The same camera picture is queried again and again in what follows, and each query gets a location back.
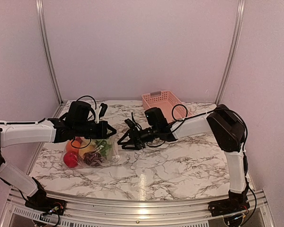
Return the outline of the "green fake leafy vegetable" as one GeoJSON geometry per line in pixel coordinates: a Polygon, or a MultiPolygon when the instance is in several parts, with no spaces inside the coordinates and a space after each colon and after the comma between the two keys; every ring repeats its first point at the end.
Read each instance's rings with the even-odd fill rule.
{"type": "Polygon", "coordinates": [[[96,152],[100,153],[101,156],[107,158],[113,151],[113,145],[109,140],[95,140],[96,152]]]}

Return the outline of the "dark purple fake vegetable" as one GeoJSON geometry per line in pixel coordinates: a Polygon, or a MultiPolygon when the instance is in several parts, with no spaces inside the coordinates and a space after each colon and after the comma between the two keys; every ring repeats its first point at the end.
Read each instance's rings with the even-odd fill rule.
{"type": "Polygon", "coordinates": [[[84,163],[91,167],[101,166],[103,163],[103,157],[100,153],[97,152],[89,152],[84,154],[84,163]]]}

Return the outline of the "clear zip top bag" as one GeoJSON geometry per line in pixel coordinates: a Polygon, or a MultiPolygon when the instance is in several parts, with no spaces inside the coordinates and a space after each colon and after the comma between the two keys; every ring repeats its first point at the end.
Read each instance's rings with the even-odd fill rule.
{"type": "Polygon", "coordinates": [[[70,169],[111,166],[119,159],[115,136],[108,139],[75,137],[67,142],[61,156],[62,164],[70,169]]]}

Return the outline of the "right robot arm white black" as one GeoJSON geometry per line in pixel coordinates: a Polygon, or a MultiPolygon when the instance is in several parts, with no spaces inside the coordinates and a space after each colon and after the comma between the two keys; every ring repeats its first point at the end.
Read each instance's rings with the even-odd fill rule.
{"type": "Polygon", "coordinates": [[[146,129],[142,129],[133,118],[125,120],[129,129],[117,142],[122,149],[141,150],[155,139],[174,142],[184,137],[212,132],[227,159],[230,189],[228,198],[210,202],[209,210],[223,213],[250,207],[247,198],[250,186],[247,180],[248,161],[245,151],[248,129],[235,111],[225,105],[218,105],[211,111],[191,117],[185,116],[181,120],[174,119],[172,122],[167,121],[158,107],[152,107],[144,113],[149,124],[146,129]]]}

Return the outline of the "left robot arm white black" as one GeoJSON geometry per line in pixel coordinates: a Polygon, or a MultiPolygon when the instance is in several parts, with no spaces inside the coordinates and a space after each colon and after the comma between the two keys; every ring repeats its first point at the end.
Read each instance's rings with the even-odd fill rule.
{"type": "Polygon", "coordinates": [[[26,203],[47,210],[55,204],[43,186],[34,178],[7,161],[2,150],[12,147],[29,148],[40,143],[63,143],[75,141],[77,137],[88,140],[108,139],[116,134],[116,129],[108,121],[102,120],[107,105],[98,108],[84,101],[73,101],[67,112],[59,118],[43,118],[39,121],[8,122],[0,120],[0,179],[17,188],[26,203]]]}

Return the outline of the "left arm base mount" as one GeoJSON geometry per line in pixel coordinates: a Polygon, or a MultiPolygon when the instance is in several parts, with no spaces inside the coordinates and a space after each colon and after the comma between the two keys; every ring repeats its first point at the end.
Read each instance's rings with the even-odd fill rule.
{"type": "Polygon", "coordinates": [[[25,206],[42,211],[45,214],[54,213],[62,216],[64,214],[66,201],[50,197],[46,197],[44,200],[41,199],[40,201],[29,199],[25,202],[25,206]]]}

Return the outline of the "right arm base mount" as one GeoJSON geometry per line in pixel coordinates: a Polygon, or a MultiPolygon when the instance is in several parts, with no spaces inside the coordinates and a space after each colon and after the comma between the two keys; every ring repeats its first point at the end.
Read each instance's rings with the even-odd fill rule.
{"type": "Polygon", "coordinates": [[[223,199],[217,201],[211,201],[208,204],[208,210],[212,217],[220,215],[228,215],[250,208],[249,201],[247,199],[239,201],[238,199],[223,199]]]}

